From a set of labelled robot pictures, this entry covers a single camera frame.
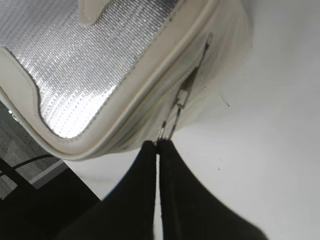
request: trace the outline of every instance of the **zipper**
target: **zipper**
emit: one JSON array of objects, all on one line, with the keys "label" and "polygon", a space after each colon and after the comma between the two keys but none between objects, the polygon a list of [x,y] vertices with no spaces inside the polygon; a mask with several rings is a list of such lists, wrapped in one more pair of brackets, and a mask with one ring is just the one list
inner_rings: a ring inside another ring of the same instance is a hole
[{"label": "zipper", "polygon": [[[175,118],[175,124],[173,125],[173,128],[170,131],[172,133],[170,134],[169,138],[172,137],[173,132],[178,124],[180,113],[188,101],[189,95],[192,90],[193,83],[197,77],[197,74],[198,74],[198,71],[199,71],[201,64],[203,62],[203,59],[205,58],[207,50],[210,46],[210,43],[212,41],[212,37],[213,37],[213,34],[210,33],[207,37],[207,41],[205,43],[205,46],[204,46],[202,53],[199,54],[199,56],[197,56],[197,58],[195,59],[193,64],[188,68],[188,70],[177,81],[175,81],[175,84],[172,87],[170,87],[165,92],[165,94],[163,94],[158,99],[158,101],[143,115],[143,117],[138,122],[135,123],[135,125],[127,133],[129,136],[130,135],[131,136],[129,137],[129,139],[127,141],[123,142],[121,145],[129,147],[135,141],[137,141],[136,133],[138,133],[141,126],[143,126],[145,124],[145,122],[150,118],[150,116],[152,116],[155,113],[155,111],[157,111],[157,109],[159,109],[159,107],[163,104],[163,102],[166,99],[168,99],[169,96],[171,96],[174,92],[176,92],[176,97],[175,97],[173,103],[171,104],[171,107],[169,108],[169,113],[167,115],[167,119],[163,122],[162,126],[160,126],[160,133],[158,136],[158,140],[160,139],[160,137],[163,137],[163,132],[165,130],[167,123],[171,122]],[[170,118],[171,112],[175,107],[177,107],[177,113],[175,116]],[[97,154],[97,156],[99,156],[101,154],[106,154],[107,152],[109,152],[109,150],[111,150],[113,148],[113,146],[117,146],[117,143],[114,143],[112,146],[106,145],[101,150],[101,152]]]}]

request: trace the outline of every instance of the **white bag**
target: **white bag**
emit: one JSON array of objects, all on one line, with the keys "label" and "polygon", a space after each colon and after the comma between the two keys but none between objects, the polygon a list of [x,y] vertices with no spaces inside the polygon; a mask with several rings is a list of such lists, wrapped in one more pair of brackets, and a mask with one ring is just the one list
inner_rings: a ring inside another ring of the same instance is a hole
[{"label": "white bag", "polygon": [[192,121],[250,46],[238,0],[0,0],[0,100],[59,158],[128,151],[178,101]]}]

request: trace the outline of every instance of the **white surface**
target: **white surface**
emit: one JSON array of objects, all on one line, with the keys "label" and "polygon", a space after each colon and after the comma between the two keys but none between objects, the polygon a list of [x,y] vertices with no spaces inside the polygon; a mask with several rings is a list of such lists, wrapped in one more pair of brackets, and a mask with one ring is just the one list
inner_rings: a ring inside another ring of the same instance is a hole
[{"label": "white surface", "polygon": [[[251,3],[249,59],[174,142],[198,179],[271,240],[318,240],[320,1]],[[136,154],[67,164],[103,198]]]}]

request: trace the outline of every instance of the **white handle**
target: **white handle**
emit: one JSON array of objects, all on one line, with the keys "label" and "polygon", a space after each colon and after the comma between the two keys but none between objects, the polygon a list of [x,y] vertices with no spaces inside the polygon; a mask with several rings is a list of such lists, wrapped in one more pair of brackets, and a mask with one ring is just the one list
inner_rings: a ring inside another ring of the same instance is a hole
[{"label": "white handle", "polygon": [[79,21],[83,25],[93,25],[111,0],[79,0]]}]

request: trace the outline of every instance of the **stitching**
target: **stitching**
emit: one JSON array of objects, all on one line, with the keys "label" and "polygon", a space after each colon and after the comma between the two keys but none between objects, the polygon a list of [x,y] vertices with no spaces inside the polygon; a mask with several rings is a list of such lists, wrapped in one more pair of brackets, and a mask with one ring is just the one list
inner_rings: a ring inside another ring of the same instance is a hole
[{"label": "stitching", "polygon": [[32,107],[33,107],[33,110],[35,111],[35,112],[37,112],[38,111],[38,104],[34,104],[34,103],[38,103],[38,98],[37,98],[37,94],[35,94],[35,89],[34,89],[34,85],[32,85],[31,84],[31,82],[30,82],[30,77],[29,77],[29,75],[27,75],[26,74],[26,72],[25,71],[22,71],[21,70],[21,66],[16,62],[16,61],[13,61],[12,60],[12,58],[13,58],[13,56],[12,55],[10,55],[6,50],[5,50],[5,48],[0,48],[0,54],[2,54],[3,56],[5,56],[5,58],[7,59],[7,60],[9,60],[10,61],[10,63],[11,64],[13,64],[13,66],[15,67],[15,69],[16,70],[18,70],[18,72],[20,73],[20,74],[22,74],[22,76],[24,77],[24,79],[26,80],[26,82],[27,82],[27,84],[29,85],[29,87],[30,87],[30,89],[31,89],[31,92],[32,92]]},{"label": "stitching", "polygon": [[[81,8],[81,13],[84,15],[84,4],[86,1],[84,0],[80,0],[82,2],[82,8]],[[165,21],[164,25],[161,27],[159,33],[157,34],[157,36],[153,39],[152,43],[144,50],[144,53],[138,58],[138,60],[136,61],[136,63],[138,63],[146,54],[146,52],[148,51],[149,48],[151,48],[154,44],[155,44],[155,41],[163,34],[163,32],[165,31],[165,29],[168,27],[168,25],[170,24],[171,21],[173,21],[173,19],[175,18],[175,16],[177,15],[177,13],[180,12],[180,10],[182,9],[182,7],[185,5],[185,3],[187,2],[187,0],[184,0],[177,8],[176,10],[168,16],[167,20]],[[38,97],[37,97],[37,94],[35,92],[35,89],[34,89],[34,81],[32,80],[32,83],[30,82],[30,76],[27,75],[24,71],[22,71],[20,68],[21,66],[18,65],[15,61],[13,61],[11,59],[11,55],[8,55],[5,51],[3,51],[2,49],[0,49],[0,52],[2,54],[4,54],[7,59],[9,59],[9,61],[14,65],[14,67],[23,75],[23,77],[25,78],[25,80],[27,81],[27,84],[28,86],[31,88],[31,91],[32,91],[32,101],[33,101],[33,109],[35,110],[35,112],[38,111]],[[85,127],[85,129],[76,137],[73,137],[73,138],[62,138],[62,137],[59,137],[57,134],[53,133],[54,136],[58,139],[53,139],[54,141],[58,142],[58,143],[71,143],[71,142],[74,142],[76,140],[78,140],[80,137],[82,137],[82,135],[84,133],[86,133],[91,125],[93,124],[93,122],[97,119],[97,117],[100,115],[101,111],[103,110],[103,108],[106,106],[106,104],[108,103],[108,99],[110,99],[116,92],[117,90],[119,89],[119,87],[122,85],[122,83],[128,78],[128,76],[136,69],[136,66],[133,66],[128,72],[127,74],[125,75],[125,77],[123,78],[123,80],[121,81],[121,83],[114,89],[114,91],[111,93],[111,95],[105,100],[105,102],[103,103],[103,105],[99,108],[99,110],[97,111],[97,113],[95,114],[95,116],[91,119],[91,121],[89,122],[89,124]],[[34,114],[33,115],[36,119],[39,117],[38,115]],[[52,133],[51,129],[45,124],[45,128],[44,128],[45,131],[49,131],[50,133]]]},{"label": "stitching", "polygon": [[[166,25],[164,25],[160,31],[159,34],[153,39],[152,43],[144,50],[144,53],[138,58],[137,63],[140,61],[140,59],[142,59],[146,52],[148,51],[148,49],[154,45],[155,41],[163,34],[164,30],[168,27],[169,23],[171,21],[173,21],[174,17],[177,15],[177,13],[182,9],[182,7],[185,5],[185,3],[187,2],[187,0],[184,0],[180,6],[178,6],[178,8],[175,10],[175,12],[173,12],[170,16],[168,16],[167,20],[166,20]],[[133,70],[136,69],[136,66],[133,66],[132,69],[130,71],[128,71],[128,73],[126,74],[126,76],[123,78],[122,82],[114,89],[114,91],[111,93],[111,95],[108,97],[108,99],[110,99],[112,97],[112,95],[114,95],[117,90],[119,89],[119,87],[122,85],[122,83],[128,78],[128,76],[133,72]],[[103,103],[103,105],[100,107],[100,109],[96,112],[95,116],[91,119],[91,121],[89,122],[89,124],[85,127],[85,129],[76,137],[73,138],[69,138],[68,140],[65,140],[65,138],[63,138],[62,141],[58,140],[59,142],[74,142],[77,139],[79,139],[92,125],[92,123],[96,120],[96,118],[99,116],[99,114],[101,113],[102,109],[105,107],[105,105],[108,102],[108,99],[105,100],[105,102]]]}]

